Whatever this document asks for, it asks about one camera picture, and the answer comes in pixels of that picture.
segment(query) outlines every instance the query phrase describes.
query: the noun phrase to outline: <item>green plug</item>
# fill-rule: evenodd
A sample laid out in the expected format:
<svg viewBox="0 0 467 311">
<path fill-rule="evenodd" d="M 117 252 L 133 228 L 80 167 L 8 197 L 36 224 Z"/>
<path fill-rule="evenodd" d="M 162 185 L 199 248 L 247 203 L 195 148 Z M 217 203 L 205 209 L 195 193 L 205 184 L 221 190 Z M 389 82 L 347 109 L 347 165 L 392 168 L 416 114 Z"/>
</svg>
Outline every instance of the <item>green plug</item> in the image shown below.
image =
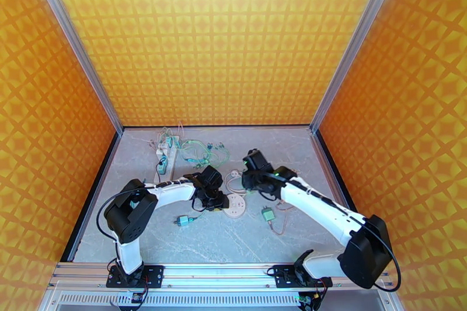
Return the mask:
<svg viewBox="0 0 467 311">
<path fill-rule="evenodd" d="M 266 222 L 269 222 L 271 220 L 274 220 L 276 217 L 274 216 L 274 211 L 271 208 L 264 207 L 264 209 L 261 210 L 261 214 L 263 215 L 263 218 Z"/>
</svg>

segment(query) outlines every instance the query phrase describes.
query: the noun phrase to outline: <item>marble surface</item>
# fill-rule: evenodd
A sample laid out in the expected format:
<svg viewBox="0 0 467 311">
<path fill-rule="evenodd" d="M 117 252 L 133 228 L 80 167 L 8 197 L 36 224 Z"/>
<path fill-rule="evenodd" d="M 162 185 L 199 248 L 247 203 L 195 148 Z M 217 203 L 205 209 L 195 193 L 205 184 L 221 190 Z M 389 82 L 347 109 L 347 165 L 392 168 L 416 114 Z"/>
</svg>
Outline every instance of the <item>marble surface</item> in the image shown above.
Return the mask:
<svg viewBox="0 0 467 311">
<path fill-rule="evenodd" d="M 148 146 L 158 130 L 125 130 L 97 198 L 96 207 L 85 229 L 75 262 L 108 262 L 115 257 L 113 242 L 99 233 L 95 224 L 98 208 L 133 179 L 152 181 L 157 157 Z M 332 197 L 326 178 L 313 150 L 306 127 L 190 128 L 184 138 L 214 144 L 223 142 L 230 151 L 229 162 L 218 170 L 224 176 L 232 169 L 243 169 L 242 158 L 258 148 L 273 167 L 295 169 L 311 186 Z M 193 163 L 177 157 L 174 177 L 193 173 Z M 280 263 L 293 262 L 305 250 L 336 250 L 337 241 L 320 225 L 298 209 L 288 214 L 284 236 L 276 236 L 265 223 L 261 209 L 274 208 L 276 230 L 282 228 L 285 214 L 258 193 L 246 197 L 246 212 L 231 219 L 223 212 L 206 212 L 189 226 L 173 224 L 179 215 L 197 216 L 188 201 L 162 207 L 153 214 L 141 235 L 141 254 L 146 263 Z M 105 219 L 101 224 L 108 230 Z"/>
</svg>

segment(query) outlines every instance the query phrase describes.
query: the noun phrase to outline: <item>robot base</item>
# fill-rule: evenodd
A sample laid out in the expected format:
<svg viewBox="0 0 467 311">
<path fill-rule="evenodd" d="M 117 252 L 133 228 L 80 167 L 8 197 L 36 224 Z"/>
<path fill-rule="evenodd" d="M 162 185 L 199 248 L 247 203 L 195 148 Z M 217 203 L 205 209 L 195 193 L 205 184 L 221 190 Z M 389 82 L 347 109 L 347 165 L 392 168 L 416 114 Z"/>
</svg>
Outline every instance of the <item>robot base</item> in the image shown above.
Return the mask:
<svg viewBox="0 0 467 311">
<path fill-rule="evenodd" d="M 324 277 L 321 279 L 309 278 L 306 282 L 301 282 L 295 275 L 295 266 L 290 264 L 274 265 L 267 271 L 269 276 L 274 277 L 278 289 L 285 288 L 331 288 L 332 279 Z"/>
<path fill-rule="evenodd" d="M 162 265 L 144 265 L 142 270 L 141 279 L 136 285 L 130 285 L 126 278 L 121 274 L 116 265 L 110 268 L 110 273 L 107 276 L 106 287 L 108 288 L 145 288 L 146 277 L 148 278 L 149 289 L 160 289 L 162 286 L 162 279 L 164 274 L 164 267 Z"/>
</svg>

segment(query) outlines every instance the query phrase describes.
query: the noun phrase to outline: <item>orange patterned wall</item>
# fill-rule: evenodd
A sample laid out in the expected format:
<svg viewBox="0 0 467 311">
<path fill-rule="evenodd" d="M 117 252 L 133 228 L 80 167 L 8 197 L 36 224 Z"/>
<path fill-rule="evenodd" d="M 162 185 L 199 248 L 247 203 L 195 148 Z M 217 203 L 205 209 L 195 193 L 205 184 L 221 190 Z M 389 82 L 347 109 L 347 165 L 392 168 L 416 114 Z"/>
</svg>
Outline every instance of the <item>orange patterned wall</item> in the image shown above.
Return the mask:
<svg viewBox="0 0 467 311">
<path fill-rule="evenodd" d="M 124 125 L 310 123 L 368 0 L 64 0 Z"/>
<path fill-rule="evenodd" d="M 467 309 L 467 0 L 385 0 L 320 130 L 407 310 Z"/>
<path fill-rule="evenodd" d="M 46 0 L 0 4 L 0 309 L 36 310 L 114 129 Z"/>
</svg>

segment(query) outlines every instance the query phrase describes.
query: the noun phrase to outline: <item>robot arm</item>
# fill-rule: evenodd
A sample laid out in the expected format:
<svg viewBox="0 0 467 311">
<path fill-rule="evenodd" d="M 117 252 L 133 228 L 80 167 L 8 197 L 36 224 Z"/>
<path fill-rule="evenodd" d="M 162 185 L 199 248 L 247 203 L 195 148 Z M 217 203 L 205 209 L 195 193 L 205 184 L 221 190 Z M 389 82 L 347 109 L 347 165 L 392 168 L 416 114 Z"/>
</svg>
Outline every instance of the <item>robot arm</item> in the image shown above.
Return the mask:
<svg viewBox="0 0 467 311">
<path fill-rule="evenodd" d="M 306 213 L 345 247 L 327 256 L 313 257 L 305 252 L 295 263 L 297 278 L 306 284 L 309 277 L 347 276 L 362 288 L 371 288 L 391 261 L 391 249 L 385 222 L 373 215 L 367 219 L 325 197 L 286 167 L 274 170 L 262 153 L 251 150 L 243 159 L 245 189 L 268 193 Z"/>
<path fill-rule="evenodd" d="M 143 184 L 133 179 L 106 208 L 104 217 L 116 240 L 117 266 L 127 282 L 141 279 L 144 265 L 140 253 L 140 236 L 155 209 L 176 201 L 200 199 L 203 209 L 228 208 L 228 199 L 219 190 L 222 176 L 207 166 L 202 173 L 187 174 L 175 181 Z"/>
<path fill-rule="evenodd" d="M 274 170 L 258 150 L 244 159 L 242 184 L 247 190 L 270 194 L 299 208 L 321 224 L 345 247 L 344 252 L 315 257 L 306 251 L 294 264 L 295 277 L 303 286 L 322 277 L 347 276 L 362 288 L 371 288 L 393 259 L 386 225 L 373 215 L 369 219 L 337 204 L 314 190 L 286 167 Z M 175 201 L 199 198 L 204 209 L 228 208 L 228 199 L 219 190 L 222 176 L 208 166 L 202 173 L 156 185 L 131 180 L 106 208 L 104 216 L 116 240 L 117 268 L 127 285 L 136 284 L 144 263 L 139 237 L 153 211 Z"/>
</svg>

